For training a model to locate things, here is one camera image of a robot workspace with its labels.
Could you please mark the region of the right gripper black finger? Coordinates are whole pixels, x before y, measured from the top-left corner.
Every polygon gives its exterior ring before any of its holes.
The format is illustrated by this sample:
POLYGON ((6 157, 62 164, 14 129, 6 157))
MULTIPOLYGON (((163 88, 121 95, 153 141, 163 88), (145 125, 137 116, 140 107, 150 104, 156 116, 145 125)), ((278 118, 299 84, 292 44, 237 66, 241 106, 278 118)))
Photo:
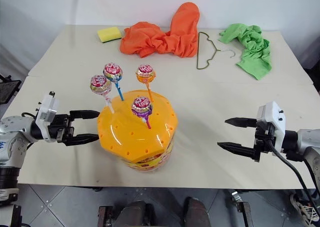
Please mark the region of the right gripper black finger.
POLYGON ((220 146, 222 149, 231 152, 235 155, 244 156, 248 158, 252 158, 255 153, 253 148, 245 147, 238 143, 218 142, 217 145, 220 146))
POLYGON ((255 118, 233 117, 226 119, 224 122, 240 128, 255 128, 257 126, 257 120, 255 118))

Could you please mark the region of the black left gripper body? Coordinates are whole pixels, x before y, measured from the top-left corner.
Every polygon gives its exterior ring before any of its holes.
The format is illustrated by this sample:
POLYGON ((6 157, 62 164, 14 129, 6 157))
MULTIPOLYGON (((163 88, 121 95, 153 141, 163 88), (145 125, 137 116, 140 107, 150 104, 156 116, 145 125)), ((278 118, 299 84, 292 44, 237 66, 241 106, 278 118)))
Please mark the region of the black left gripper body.
POLYGON ((57 143, 63 143, 66 146, 72 145, 74 127, 72 127, 73 118, 68 114, 58 114, 54 117, 48 126, 49 135, 57 143))

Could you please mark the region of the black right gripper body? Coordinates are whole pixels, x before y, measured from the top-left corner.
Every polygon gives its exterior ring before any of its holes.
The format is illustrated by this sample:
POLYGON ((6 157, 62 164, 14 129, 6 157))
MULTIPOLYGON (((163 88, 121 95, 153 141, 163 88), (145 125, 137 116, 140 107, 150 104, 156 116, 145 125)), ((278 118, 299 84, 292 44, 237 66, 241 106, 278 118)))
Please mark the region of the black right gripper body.
POLYGON ((253 157, 255 162, 260 161, 261 153, 272 152, 271 146, 275 145, 275 127, 272 123, 268 123, 266 126, 257 126, 255 129, 255 139, 253 145, 253 157))

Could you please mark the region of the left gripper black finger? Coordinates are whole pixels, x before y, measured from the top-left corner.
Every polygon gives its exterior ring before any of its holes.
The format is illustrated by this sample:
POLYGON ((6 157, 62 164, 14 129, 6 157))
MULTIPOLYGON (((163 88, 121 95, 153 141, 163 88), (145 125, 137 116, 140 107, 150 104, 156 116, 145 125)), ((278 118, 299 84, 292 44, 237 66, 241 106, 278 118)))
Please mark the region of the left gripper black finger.
POLYGON ((69 116, 71 119, 95 119, 100 115, 99 111, 95 110, 71 110, 69 116))
POLYGON ((78 134, 76 136, 67 137, 64 140, 64 144, 66 146, 85 145, 97 140, 99 140, 98 134, 85 133, 85 134, 78 134))

